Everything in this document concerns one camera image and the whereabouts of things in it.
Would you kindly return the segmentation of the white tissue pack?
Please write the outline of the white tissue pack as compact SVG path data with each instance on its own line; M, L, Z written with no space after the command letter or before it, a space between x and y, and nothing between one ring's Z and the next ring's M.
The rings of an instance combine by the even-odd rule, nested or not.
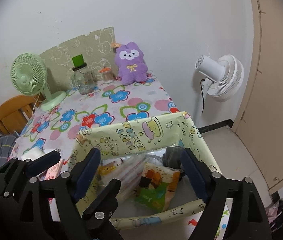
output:
M31 148L29 151L24 153L20 157L20 160L26 161L27 159L30 159L31 161L34 161L34 160L36 160L36 159L38 159L38 158L40 158L44 155L45 155L45 153L40 148L35 146L34 148Z

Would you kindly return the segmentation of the clear pack of straws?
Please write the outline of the clear pack of straws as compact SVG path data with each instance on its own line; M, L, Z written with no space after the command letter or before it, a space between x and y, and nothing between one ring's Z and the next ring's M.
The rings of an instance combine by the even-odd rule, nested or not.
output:
M117 200L122 203L139 185L145 163L163 165L162 157L154 154L133 154L116 170L115 179L121 181Z

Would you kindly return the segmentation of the green orange tissue pack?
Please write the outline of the green orange tissue pack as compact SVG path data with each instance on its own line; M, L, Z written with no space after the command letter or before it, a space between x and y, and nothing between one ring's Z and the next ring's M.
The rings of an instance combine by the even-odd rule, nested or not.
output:
M179 178L179 170L146 162L135 201L156 212L166 211L176 192Z

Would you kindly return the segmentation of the yellow cartoon storage box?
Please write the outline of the yellow cartoon storage box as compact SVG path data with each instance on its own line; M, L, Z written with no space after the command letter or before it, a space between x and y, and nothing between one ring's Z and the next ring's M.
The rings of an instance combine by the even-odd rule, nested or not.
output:
M125 121L108 126L101 126L82 130L77 134L68 171L83 161L86 155L97 144L105 142L106 145L115 146L113 155L110 150L101 150L101 159L106 160L111 157L129 157L131 154L144 153L146 151L157 150L167 146L181 145L190 148L191 152L199 161L206 163L210 171L219 171L219 166L210 152L201 133L195 126L193 120L186 112L178 112L153 116L151 118ZM97 196L97 177L93 178L92 184L88 187L83 199L79 200L76 207L80 213L92 204ZM112 218L111 223L119 230L137 228L142 222L150 220L150 225L155 223L165 224L183 217L200 213L205 208L203 198L187 202L178 207L174 207L165 212L155 215Z

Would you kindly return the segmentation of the floral tablecloth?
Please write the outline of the floral tablecloth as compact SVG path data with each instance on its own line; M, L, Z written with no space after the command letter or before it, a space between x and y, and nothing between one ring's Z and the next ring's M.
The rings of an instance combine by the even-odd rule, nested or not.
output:
M80 131L178 112L181 111L152 73L148 74L145 82L131 85L123 85L118 80L111 83L100 81L87 95L82 95L76 88L72 88L55 108L33 112L16 140L10 156L21 157L35 146L44 152L59 149L63 159L61 170L67 171ZM98 146L102 146L100 151L106 149L117 155L114 152L115 146L107 146L105 142L97 144ZM159 155L164 148L146 152ZM194 200L197 198L190 181L183 178L167 210ZM130 196L119 205L113 218L141 217L156 213L135 202L134 197ZM140 227L121 231L129 231L130 239L187 239L201 215L202 212L165 224L150 225L151 221L147 220L146 223L142 222Z

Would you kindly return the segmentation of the beige wooden door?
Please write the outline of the beige wooden door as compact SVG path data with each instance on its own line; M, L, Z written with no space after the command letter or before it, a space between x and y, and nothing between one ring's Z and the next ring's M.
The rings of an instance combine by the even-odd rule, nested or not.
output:
M253 57L233 129L273 193L283 187L283 0L251 1Z

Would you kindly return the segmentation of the grey glove in box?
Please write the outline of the grey glove in box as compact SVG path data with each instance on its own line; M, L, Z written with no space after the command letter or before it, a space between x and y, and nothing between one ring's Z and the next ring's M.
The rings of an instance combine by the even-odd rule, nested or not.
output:
M184 148L181 146L167 147L162 157L163 165L180 170L182 166L181 155L183 151Z

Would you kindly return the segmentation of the glass mason jar mug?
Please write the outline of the glass mason jar mug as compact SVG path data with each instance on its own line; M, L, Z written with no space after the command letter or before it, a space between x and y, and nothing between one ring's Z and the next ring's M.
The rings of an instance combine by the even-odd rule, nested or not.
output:
M94 90L95 82L89 68L84 65L73 68L73 82L80 94L89 94Z

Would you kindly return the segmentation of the green desk fan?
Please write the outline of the green desk fan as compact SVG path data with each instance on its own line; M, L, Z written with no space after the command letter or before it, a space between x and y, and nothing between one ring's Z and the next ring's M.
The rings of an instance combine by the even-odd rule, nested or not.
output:
M43 94L41 109L48 111L60 104L67 96L64 91L51 93L48 87L48 71L40 56L23 53L17 56L10 70L11 82L25 96Z

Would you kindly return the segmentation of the toothpick jar orange lid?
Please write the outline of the toothpick jar orange lid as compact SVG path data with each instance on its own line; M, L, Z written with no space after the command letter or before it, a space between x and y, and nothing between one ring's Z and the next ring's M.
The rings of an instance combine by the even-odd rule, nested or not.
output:
M114 75L110 67L103 67L99 70L99 73L102 77L104 83L111 83L114 80Z

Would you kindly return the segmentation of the green cup on jar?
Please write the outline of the green cup on jar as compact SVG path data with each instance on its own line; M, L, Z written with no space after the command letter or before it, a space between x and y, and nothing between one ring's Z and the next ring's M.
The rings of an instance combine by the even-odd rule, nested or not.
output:
M75 68L78 68L78 67L80 67L80 66L85 64L85 61L84 61L84 58L83 58L82 54L73 57L72 61L73 61L73 64L74 64Z

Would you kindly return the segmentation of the purple bunny plush toy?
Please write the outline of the purple bunny plush toy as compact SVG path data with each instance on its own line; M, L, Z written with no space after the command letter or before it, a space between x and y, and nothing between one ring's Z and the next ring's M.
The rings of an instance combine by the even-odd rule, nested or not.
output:
M147 80L148 67L144 61L144 54L136 43L129 42L116 48L114 61L123 85Z

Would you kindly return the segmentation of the white standing fan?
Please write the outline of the white standing fan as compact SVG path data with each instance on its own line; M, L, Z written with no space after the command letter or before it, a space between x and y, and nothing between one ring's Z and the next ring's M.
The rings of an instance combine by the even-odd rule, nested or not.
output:
M206 55L201 55L196 61L195 72L204 76L200 81L201 98L197 106L197 118L204 111L207 96L217 102L225 102L237 93L244 80L242 63L230 54L216 61Z

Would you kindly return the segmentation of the green cartoon wall panel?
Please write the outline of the green cartoon wall panel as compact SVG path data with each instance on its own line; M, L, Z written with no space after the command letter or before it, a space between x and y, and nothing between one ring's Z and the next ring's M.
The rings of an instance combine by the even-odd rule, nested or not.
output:
M48 70L48 85L50 91L69 90L73 88L71 77L74 67L72 58L82 55L93 79L101 81L99 73L104 67L110 67L114 76L118 75L115 51L111 45L115 42L113 27L92 31L88 35L80 35L52 47L40 54Z

